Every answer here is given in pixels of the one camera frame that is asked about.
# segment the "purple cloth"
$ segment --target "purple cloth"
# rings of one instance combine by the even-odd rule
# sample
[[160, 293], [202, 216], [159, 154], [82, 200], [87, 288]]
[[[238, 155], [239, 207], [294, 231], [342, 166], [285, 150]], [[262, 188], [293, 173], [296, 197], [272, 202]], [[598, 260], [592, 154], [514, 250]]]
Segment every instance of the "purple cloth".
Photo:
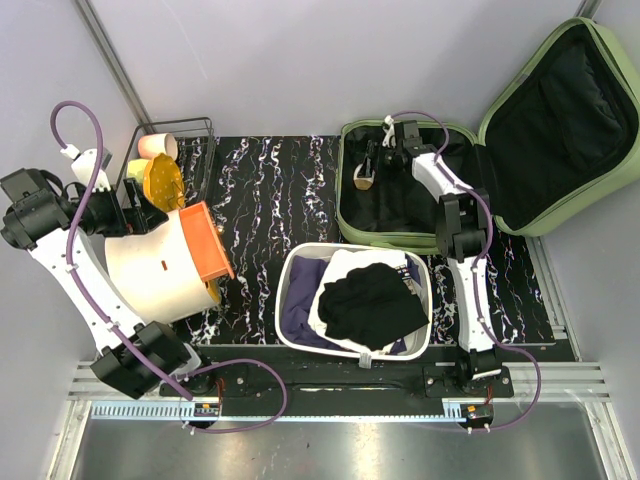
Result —
[[[345, 351], [340, 346], [322, 338], [309, 326], [309, 311], [320, 287], [320, 281], [328, 263], [321, 259], [294, 257], [289, 274], [289, 291], [284, 301], [280, 330], [290, 342], [308, 347]], [[411, 277], [420, 283], [418, 266], [407, 257], [407, 267]], [[407, 350], [404, 338], [398, 339], [391, 354], [397, 355]]]

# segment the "white bucket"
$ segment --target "white bucket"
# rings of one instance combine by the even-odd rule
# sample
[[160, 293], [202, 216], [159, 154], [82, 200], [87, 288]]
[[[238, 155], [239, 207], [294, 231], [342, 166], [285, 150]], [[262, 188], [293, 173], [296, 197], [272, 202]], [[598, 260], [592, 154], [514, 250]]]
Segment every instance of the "white bucket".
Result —
[[407, 350], [398, 355], [385, 355], [380, 353], [372, 354], [360, 354], [357, 352], [341, 352], [336, 350], [329, 350], [326, 348], [308, 347], [306, 345], [299, 345], [287, 340], [280, 330], [280, 317], [284, 309], [284, 301], [287, 298], [287, 292], [289, 291], [289, 275], [291, 273], [291, 266], [293, 265], [293, 259], [295, 257], [304, 258], [322, 258], [323, 260], [331, 260], [332, 255], [337, 250], [349, 250], [350, 252], [357, 252], [360, 250], [384, 250], [376, 247], [365, 247], [362, 245], [345, 245], [342, 243], [303, 243], [291, 250], [285, 261], [280, 275], [280, 283], [278, 284], [278, 294], [276, 296], [276, 333], [280, 341], [288, 347], [295, 348], [296, 350], [304, 350], [305, 352], [320, 353], [322, 355], [333, 355], [337, 357], [347, 358], [359, 358], [360, 366], [369, 367], [371, 360], [385, 360], [393, 362], [406, 362], [418, 358], [424, 353], [429, 345], [429, 338], [431, 337], [431, 325], [432, 325], [432, 300], [431, 300], [431, 283], [429, 282], [429, 271], [427, 266], [417, 255], [405, 252], [405, 254], [411, 258], [413, 263], [418, 266], [420, 272], [420, 286], [422, 287], [425, 295], [422, 298], [422, 304], [424, 311], [427, 314], [429, 323], [424, 327], [410, 333], [404, 337]]

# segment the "black wire rack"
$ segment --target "black wire rack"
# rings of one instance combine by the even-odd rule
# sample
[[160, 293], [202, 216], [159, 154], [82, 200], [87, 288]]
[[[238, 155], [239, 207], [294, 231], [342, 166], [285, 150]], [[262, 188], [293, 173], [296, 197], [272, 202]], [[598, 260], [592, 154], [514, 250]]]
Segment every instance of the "black wire rack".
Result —
[[140, 158], [138, 155], [138, 140], [146, 135], [147, 131], [171, 133], [175, 137], [178, 143], [176, 163], [180, 167], [182, 179], [184, 180], [186, 205], [193, 205], [205, 200], [210, 186], [215, 183], [213, 172], [217, 145], [213, 122], [208, 117], [185, 118], [138, 125], [133, 132], [125, 161], [122, 163], [118, 174], [116, 182], [116, 191], [119, 192], [118, 198], [122, 199], [123, 203], [127, 202], [127, 196], [120, 195], [122, 179], [127, 171], [129, 161]]

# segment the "folded clothing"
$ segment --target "folded clothing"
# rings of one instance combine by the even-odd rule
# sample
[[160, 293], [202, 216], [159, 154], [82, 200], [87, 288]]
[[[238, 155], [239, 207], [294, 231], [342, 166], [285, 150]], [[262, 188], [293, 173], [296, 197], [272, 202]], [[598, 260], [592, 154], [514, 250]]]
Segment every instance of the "folded clothing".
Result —
[[374, 351], [429, 323], [420, 298], [384, 263], [326, 283], [318, 314], [327, 325], [327, 337], [349, 339]]
[[[359, 353], [371, 353], [371, 349], [365, 345], [356, 343], [349, 339], [329, 338], [326, 334], [327, 324], [320, 319], [318, 315], [318, 305], [320, 296], [324, 293], [324, 286], [327, 283], [336, 282], [345, 278], [347, 274], [357, 268], [364, 268], [374, 263], [384, 263], [391, 268], [399, 268], [407, 266], [405, 254], [400, 250], [361, 250], [350, 252], [348, 250], [338, 250], [331, 257], [331, 261], [322, 276], [320, 286], [316, 292], [311, 310], [309, 311], [309, 326], [319, 336], [329, 341], [333, 341], [341, 347]], [[389, 354], [393, 348], [393, 341], [378, 349], [379, 353]]]
[[[289, 274], [289, 290], [280, 317], [280, 331], [290, 342], [308, 347], [344, 351], [336, 343], [322, 338], [309, 326], [309, 311], [328, 263], [322, 259], [295, 257]], [[419, 280], [417, 267], [410, 265], [413, 278]], [[393, 344], [391, 354], [407, 350], [404, 338]]]

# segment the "open suitcase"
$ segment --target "open suitcase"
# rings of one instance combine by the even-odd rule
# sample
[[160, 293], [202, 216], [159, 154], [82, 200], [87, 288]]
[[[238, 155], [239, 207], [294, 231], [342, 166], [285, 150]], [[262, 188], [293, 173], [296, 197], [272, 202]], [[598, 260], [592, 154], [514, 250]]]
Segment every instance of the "open suitcase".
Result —
[[[591, 20], [573, 18], [546, 39], [494, 102], [477, 137], [447, 124], [451, 139], [443, 158], [462, 180], [488, 191], [498, 228], [544, 235], [640, 178], [639, 95], [640, 77], [615, 36]], [[442, 144], [436, 123], [419, 126], [425, 143]], [[410, 167], [386, 170], [380, 161], [370, 190], [354, 186], [368, 141], [383, 138], [382, 120], [342, 130], [340, 230], [352, 243], [436, 253], [436, 203]]]

